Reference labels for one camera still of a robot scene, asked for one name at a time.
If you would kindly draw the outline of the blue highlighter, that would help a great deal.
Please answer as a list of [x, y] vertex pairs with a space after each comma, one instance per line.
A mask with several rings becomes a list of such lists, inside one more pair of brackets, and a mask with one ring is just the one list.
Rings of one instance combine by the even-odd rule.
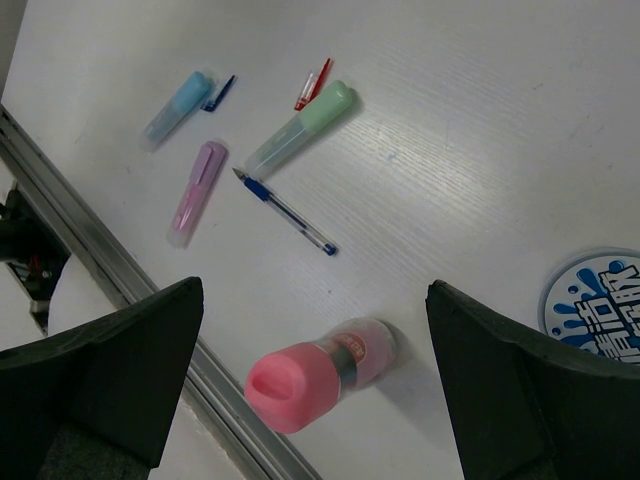
[[209, 78], [199, 71], [193, 72], [142, 132], [141, 148], [146, 152], [155, 151], [202, 104], [210, 90]]

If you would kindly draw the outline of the pink capped bottle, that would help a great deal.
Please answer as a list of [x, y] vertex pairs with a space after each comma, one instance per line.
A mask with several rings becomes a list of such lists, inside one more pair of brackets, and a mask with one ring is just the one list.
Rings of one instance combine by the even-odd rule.
[[374, 318], [348, 320], [319, 339], [272, 352], [250, 369], [245, 398], [270, 429], [293, 434], [391, 368], [397, 342]]

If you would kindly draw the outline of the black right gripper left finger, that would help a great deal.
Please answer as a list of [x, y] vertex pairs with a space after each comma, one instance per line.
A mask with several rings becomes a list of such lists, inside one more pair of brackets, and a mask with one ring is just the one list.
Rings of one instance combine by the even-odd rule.
[[146, 479], [204, 314], [197, 277], [1, 353], [4, 479]]

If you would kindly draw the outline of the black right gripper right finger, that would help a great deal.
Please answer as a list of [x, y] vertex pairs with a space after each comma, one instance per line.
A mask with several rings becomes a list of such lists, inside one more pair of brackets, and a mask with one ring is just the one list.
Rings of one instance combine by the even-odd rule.
[[437, 280], [426, 314], [467, 479], [636, 479], [639, 369]]

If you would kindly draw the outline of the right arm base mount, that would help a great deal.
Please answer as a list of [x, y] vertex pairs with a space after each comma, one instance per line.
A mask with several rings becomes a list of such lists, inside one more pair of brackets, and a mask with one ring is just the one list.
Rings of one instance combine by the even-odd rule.
[[49, 301], [69, 250], [36, 214], [18, 188], [1, 204], [1, 263], [17, 276], [33, 301]]

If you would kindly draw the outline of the blue glue jar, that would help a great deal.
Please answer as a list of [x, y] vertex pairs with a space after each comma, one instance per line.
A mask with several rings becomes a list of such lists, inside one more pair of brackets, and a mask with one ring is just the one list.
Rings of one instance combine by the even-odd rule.
[[603, 247], [556, 268], [538, 302], [541, 332], [625, 364], [639, 363], [639, 252]]

